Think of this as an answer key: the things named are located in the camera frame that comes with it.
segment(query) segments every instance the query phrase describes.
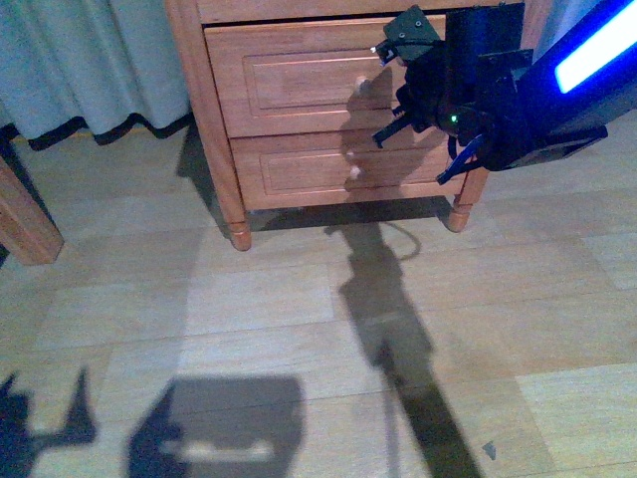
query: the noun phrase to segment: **wooden furniture leg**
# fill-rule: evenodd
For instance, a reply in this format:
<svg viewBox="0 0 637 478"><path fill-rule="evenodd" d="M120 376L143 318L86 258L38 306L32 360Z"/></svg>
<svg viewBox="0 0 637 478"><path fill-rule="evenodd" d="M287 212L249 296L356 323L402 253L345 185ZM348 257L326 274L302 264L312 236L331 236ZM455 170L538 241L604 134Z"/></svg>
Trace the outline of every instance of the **wooden furniture leg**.
<svg viewBox="0 0 637 478"><path fill-rule="evenodd" d="M247 251L252 243L250 227L197 4L194 1L165 0L165 6L221 212L230 229L233 246Z"/></svg>
<svg viewBox="0 0 637 478"><path fill-rule="evenodd" d="M0 243L25 266L55 262L64 239L0 158Z"/></svg>
<svg viewBox="0 0 637 478"><path fill-rule="evenodd" d="M247 222L233 222L228 224L230 240L238 251L247 251L252 246L252 235Z"/></svg>
<svg viewBox="0 0 637 478"><path fill-rule="evenodd" d="M467 173L465 183L460 194L456 195L449 218L447 219L447 229L452 232L462 232L469 221L471 208L480 200L482 190L487 183L489 171L484 167L474 169Z"/></svg>

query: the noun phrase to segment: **drawer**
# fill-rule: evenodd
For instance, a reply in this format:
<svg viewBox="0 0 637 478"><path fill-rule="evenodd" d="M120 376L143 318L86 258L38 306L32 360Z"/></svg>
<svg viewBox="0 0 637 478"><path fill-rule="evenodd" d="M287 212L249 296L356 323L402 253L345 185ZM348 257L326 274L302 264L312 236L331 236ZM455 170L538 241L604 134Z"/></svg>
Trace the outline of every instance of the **drawer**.
<svg viewBox="0 0 637 478"><path fill-rule="evenodd" d="M420 2L425 10L473 7L474 5L498 5L500 0L427 0ZM365 0L345 2L342 0L197 0L202 24L250 22L286 18L332 17L360 14L402 12L414 5L413 0Z"/></svg>
<svg viewBox="0 0 637 478"><path fill-rule="evenodd" d="M230 137L381 128L405 69L369 48L391 18L205 30ZM443 34L444 16L430 17Z"/></svg>
<svg viewBox="0 0 637 478"><path fill-rule="evenodd" d="M464 175L440 186L446 135L405 129L378 149L373 130L231 140L247 209L457 194Z"/></svg>

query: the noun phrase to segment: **curtain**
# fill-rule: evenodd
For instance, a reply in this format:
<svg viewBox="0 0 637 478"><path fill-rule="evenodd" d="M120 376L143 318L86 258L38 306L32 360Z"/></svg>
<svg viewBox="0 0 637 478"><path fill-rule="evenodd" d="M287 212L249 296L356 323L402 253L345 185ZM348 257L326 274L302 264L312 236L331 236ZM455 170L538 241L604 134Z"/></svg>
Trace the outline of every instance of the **curtain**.
<svg viewBox="0 0 637 478"><path fill-rule="evenodd" d="M534 57L538 58L584 18L600 0L553 0Z"/></svg>
<svg viewBox="0 0 637 478"><path fill-rule="evenodd" d="M0 126L31 139L82 117L103 134L188 112L162 0L0 0Z"/></svg>

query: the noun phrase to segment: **floor tile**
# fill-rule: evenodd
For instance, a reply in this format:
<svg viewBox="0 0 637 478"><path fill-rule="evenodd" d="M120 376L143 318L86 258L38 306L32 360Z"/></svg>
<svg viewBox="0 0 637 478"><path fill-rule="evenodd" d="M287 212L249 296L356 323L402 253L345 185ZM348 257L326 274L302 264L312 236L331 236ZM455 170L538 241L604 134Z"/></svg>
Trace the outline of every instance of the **floor tile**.
<svg viewBox="0 0 637 478"><path fill-rule="evenodd" d="M584 243L618 289L637 288L637 233L587 237Z"/></svg>
<svg viewBox="0 0 637 478"><path fill-rule="evenodd" d="M637 461L635 363L518 378L558 469Z"/></svg>

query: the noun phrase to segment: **blue led light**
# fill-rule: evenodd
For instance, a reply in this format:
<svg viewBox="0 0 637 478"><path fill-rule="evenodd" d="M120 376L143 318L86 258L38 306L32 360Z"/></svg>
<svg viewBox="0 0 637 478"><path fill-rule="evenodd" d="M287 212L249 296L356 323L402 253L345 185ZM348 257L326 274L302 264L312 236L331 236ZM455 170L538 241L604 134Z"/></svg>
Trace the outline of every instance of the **blue led light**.
<svg viewBox="0 0 637 478"><path fill-rule="evenodd" d="M637 43L637 0L566 57L555 78L562 93L568 93L595 72Z"/></svg>

